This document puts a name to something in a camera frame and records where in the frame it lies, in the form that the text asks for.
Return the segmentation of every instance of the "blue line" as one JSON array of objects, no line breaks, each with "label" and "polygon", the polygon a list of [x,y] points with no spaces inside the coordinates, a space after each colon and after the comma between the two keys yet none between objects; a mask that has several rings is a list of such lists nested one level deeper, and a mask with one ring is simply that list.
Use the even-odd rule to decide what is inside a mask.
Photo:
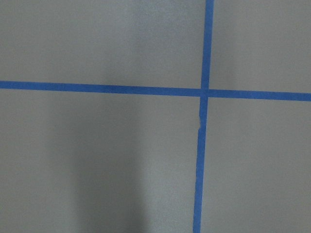
[{"label": "blue line", "polygon": [[234,90],[210,89],[207,95],[208,97],[214,98],[311,101],[311,93],[295,93],[295,92],[234,91]]},{"label": "blue line", "polygon": [[73,91],[97,92],[160,96],[192,96],[202,95],[201,89],[173,88],[173,87],[146,87],[146,86],[118,86],[74,83],[34,83],[0,81],[0,89],[41,90],[41,91]]},{"label": "blue line", "polygon": [[195,171],[193,233],[201,232],[204,159],[205,159],[207,108],[208,108],[207,93],[208,93],[208,88],[209,88],[213,8],[214,8],[214,0],[206,0],[204,46],[203,46],[203,60],[202,60],[202,78],[201,78],[202,96],[200,98],[200,113],[199,113],[200,129],[198,131],[198,147],[197,147],[197,159],[196,159],[196,171]]}]

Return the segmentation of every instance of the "gray surface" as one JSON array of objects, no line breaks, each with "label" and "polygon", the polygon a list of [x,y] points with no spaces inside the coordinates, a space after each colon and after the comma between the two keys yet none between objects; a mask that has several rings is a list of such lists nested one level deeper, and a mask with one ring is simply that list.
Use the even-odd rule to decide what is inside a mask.
[{"label": "gray surface", "polygon": [[200,87],[204,0],[2,0],[0,80]]},{"label": "gray surface", "polygon": [[311,232],[311,103],[209,100],[202,233]]},{"label": "gray surface", "polygon": [[0,99],[0,232],[192,231],[198,98]]},{"label": "gray surface", "polygon": [[216,0],[210,88],[311,92],[310,0]]}]

